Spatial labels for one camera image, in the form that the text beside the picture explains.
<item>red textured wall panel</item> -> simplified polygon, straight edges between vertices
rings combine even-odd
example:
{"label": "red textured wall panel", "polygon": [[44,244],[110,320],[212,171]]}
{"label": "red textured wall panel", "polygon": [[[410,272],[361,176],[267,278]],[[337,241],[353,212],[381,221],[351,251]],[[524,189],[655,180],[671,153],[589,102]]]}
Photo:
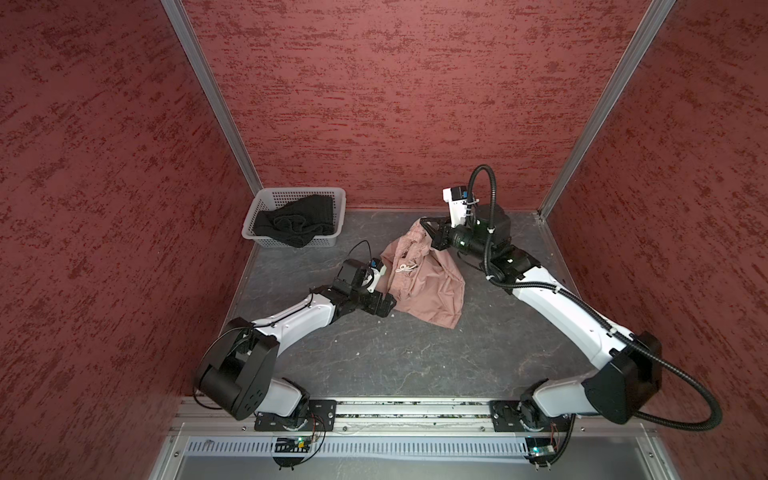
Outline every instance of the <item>red textured wall panel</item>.
{"label": "red textured wall panel", "polygon": [[499,203],[532,210],[648,3],[184,4],[264,186],[439,207],[486,162]]}
{"label": "red textured wall panel", "polygon": [[[765,2],[678,1],[549,220],[584,296],[721,401],[716,430],[664,432],[684,478],[768,472],[766,25]],[[649,410],[705,418],[664,381]]]}
{"label": "red textured wall panel", "polygon": [[250,251],[157,0],[0,7],[0,478],[142,479]]}

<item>black cloth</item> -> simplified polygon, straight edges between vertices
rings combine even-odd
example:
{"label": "black cloth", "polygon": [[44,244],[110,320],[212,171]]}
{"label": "black cloth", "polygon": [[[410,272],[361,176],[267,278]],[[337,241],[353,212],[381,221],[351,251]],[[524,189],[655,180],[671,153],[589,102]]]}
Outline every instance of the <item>black cloth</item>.
{"label": "black cloth", "polygon": [[315,235],[333,235],[333,198],[310,195],[277,210],[260,211],[253,222],[253,234],[295,248],[304,247]]}

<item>white laundry basket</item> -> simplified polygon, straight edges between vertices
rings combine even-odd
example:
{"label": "white laundry basket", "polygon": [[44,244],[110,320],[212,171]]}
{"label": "white laundry basket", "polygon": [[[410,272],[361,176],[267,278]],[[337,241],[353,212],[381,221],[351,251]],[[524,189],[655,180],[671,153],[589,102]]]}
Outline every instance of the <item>white laundry basket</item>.
{"label": "white laundry basket", "polygon": [[344,210],[346,209],[346,192],[343,188],[334,187],[286,187],[286,188],[262,188],[256,194],[256,198],[250,204],[248,216],[243,222],[243,237],[253,240],[262,247],[290,247],[270,237],[262,237],[253,234],[253,222],[256,215],[262,210],[277,210],[278,208],[308,197],[309,195],[325,195],[333,198],[333,235],[316,235],[305,247],[333,247],[336,238],[341,233],[344,224]]}

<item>black mounting plate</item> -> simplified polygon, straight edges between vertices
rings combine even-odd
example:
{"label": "black mounting plate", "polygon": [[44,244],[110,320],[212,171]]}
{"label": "black mounting plate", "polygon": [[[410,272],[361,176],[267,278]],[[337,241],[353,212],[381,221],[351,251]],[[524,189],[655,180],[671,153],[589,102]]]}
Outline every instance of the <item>black mounting plate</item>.
{"label": "black mounting plate", "polygon": [[[336,421],[336,400],[314,400],[310,399],[310,413],[323,420],[326,432],[333,431],[333,423]],[[283,425],[283,417],[274,413],[256,413],[256,421],[253,423],[255,432],[311,432],[313,428],[312,417],[307,414],[308,420],[298,429],[289,430]],[[315,430],[321,431],[322,426],[318,425]]]}
{"label": "black mounting plate", "polygon": [[[517,400],[492,400],[488,402],[494,432],[530,432],[520,422],[518,415],[519,403]],[[568,419],[566,418],[557,417],[552,419],[552,422],[560,432],[568,429]]]}

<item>pink garment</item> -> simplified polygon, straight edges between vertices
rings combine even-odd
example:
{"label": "pink garment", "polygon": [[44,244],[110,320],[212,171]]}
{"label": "pink garment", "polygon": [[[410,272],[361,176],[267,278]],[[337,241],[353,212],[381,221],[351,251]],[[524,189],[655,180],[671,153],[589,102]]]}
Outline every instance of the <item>pink garment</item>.
{"label": "pink garment", "polygon": [[433,249],[431,243],[417,220],[382,253],[387,274],[379,287],[395,297],[395,310],[452,329],[462,316],[464,277],[450,253]]}

